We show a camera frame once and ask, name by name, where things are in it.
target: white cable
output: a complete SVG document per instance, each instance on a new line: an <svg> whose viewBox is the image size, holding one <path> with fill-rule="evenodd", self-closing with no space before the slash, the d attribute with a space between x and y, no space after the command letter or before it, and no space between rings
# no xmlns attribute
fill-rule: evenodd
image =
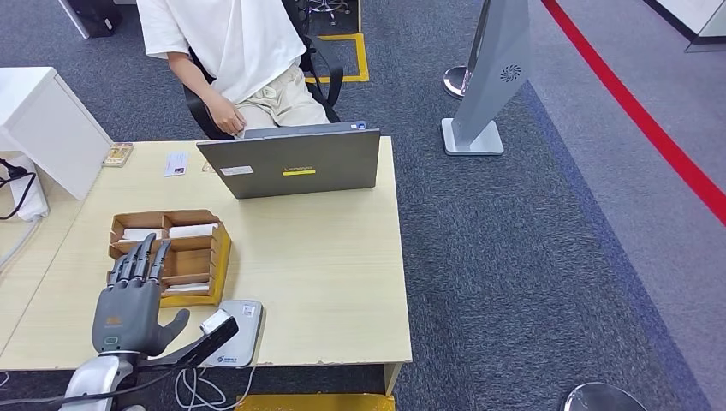
<svg viewBox="0 0 726 411"><path fill-rule="evenodd" d="M252 386L252 376L254 375L254 370L256 368L257 368L257 366L253 366L252 371L250 371L249 380L247 381L247 388L245 389L245 393L242 395L242 398L240 398L240 401L235 402L234 404L229 405L227 407L222 407L222 408L217 407L217 405L222 405L225 402L227 402L227 396L224 395L222 390L220 390L219 387L214 385L214 383L212 383L212 381L201 377L202 375L204 375L206 369L203 370L199 374L199 376L197 375L196 369L191 370L193 373L193 380L192 380L191 386L187 382L187 370L181 370L181 371L179 371L178 374L176 374L176 381L174 382L174 396L176 397L176 403L179 405L179 407L186 408L187 411L191 411L192 409L199 408L199 407L208 407L208 408L213 409L214 411L227 411L229 409L236 408L237 406L242 404L243 401L245 401L245 398L247 398L249 389ZM184 383L184 386L187 387L187 390L189 390L189 392L191 392L191 394L192 394L192 399L190 400L189 404L183 403L182 399L179 397L179 379L181 379L181 381ZM208 402L207 400L202 398L197 393L197 383L199 381L211 386L222 398L219 401L215 401L215 402Z"/></svg>
<svg viewBox="0 0 726 411"><path fill-rule="evenodd" d="M10 381L10 373L7 371L0 371L0 374L5 374L5 379L3 382L0 382L0 391L7 391L3 388L3 385L6 385L8 381Z"/></svg>
<svg viewBox="0 0 726 411"><path fill-rule="evenodd" d="M22 245L25 243L25 241L27 240L27 238L30 237L30 235L32 234L33 230L38 226L38 223L40 223L40 216L36 216L30 222L30 224L27 225L27 230L26 230L25 234L22 235L22 237L20 238L20 240L10 249L10 251L8 251L7 253L5 253L5 255L3 255L2 257L0 257L0 271L3 270L3 265L5 265L5 263L7 263L10 260L10 258L15 253L18 252L18 250L22 247Z"/></svg>

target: robotic arm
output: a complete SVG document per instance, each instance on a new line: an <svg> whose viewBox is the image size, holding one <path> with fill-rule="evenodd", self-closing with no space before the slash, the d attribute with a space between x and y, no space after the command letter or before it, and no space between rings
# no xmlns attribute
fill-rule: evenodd
<svg viewBox="0 0 726 411"><path fill-rule="evenodd" d="M165 357L164 352L189 321L179 310L167 325L157 323L170 243L162 241L152 262L156 236L150 234L116 261L106 288L101 291L93 319L91 339L98 357L86 361L73 374L58 403L62 411L143 410L137 392L183 368L197 367L239 330L235 319L218 310L200 326L204 335ZM167 371L160 378L137 385L140 372Z"/></svg>

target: white device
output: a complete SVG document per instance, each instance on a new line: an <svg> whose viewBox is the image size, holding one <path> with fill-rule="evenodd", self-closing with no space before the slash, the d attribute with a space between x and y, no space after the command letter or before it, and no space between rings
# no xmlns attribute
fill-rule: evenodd
<svg viewBox="0 0 726 411"><path fill-rule="evenodd" d="M262 303L251 300L226 300L219 304L237 321L239 331L205 360L207 366L241 368L249 366L254 357L259 326L262 322Z"/></svg>
<svg viewBox="0 0 726 411"><path fill-rule="evenodd" d="M83 200L112 144L53 67L0 68L0 150L24 153Z"/></svg>
<svg viewBox="0 0 726 411"><path fill-rule="evenodd" d="M38 175L38 171L35 170L35 164L25 155L8 161L15 166L24 168L28 173L35 173L35 180L28 189L25 201L23 201L20 210L18 210L17 216L25 221L33 221L38 217L47 217L48 202L45 200L43 188L40 186L40 176ZM20 202L23 193L25 193L27 184L31 178L31 176L27 176L10 182L10 189L13 192L13 199L15 199L16 206Z"/></svg>

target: robotic thumb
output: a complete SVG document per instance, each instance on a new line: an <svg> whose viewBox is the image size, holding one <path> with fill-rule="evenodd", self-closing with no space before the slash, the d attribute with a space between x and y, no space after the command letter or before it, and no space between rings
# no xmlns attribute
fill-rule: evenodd
<svg viewBox="0 0 726 411"><path fill-rule="evenodd" d="M182 310L179 310L179 312L176 313L176 316L174 319L171 320L170 323L168 323L165 326L158 325L158 336L155 347L153 347L153 350L150 350L151 352L148 353L151 356L156 356L166 349L166 347L174 341L176 336L178 336L182 330L184 330L184 327L187 326L187 323L189 322L189 310L186 308L183 308Z"/></svg>

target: light wooden tabletop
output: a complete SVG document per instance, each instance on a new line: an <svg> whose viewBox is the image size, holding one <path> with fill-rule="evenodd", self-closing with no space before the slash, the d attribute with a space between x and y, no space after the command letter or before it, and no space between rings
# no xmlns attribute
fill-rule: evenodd
<svg viewBox="0 0 726 411"><path fill-rule="evenodd" d="M9 159L17 154L0 152L0 158ZM80 201L42 171L39 174L51 213L41 220L23 247L0 271L0 354L80 210ZM7 215L14 208L10 187L4 187L0 190L0 214ZM0 221L0 255L20 240L28 225L18 217Z"/></svg>
<svg viewBox="0 0 726 411"><path fill-rule="evenodd" d="M187 174L164 177L173 151L189 153ZM112 216L184 209L209 209L232 238L224 298L265 306L261 366L412 359L389 138L381 139L372 189L239 201L216 174L201 171L203 163L191 141L145 142L123 168L102 170L0 355L0 369L75 368L95 356L92 316L112 265ZM199 323L216 308L190 309L189 325L167 354L199 337ZM159 322L176 310L163 309Z"/></svg>

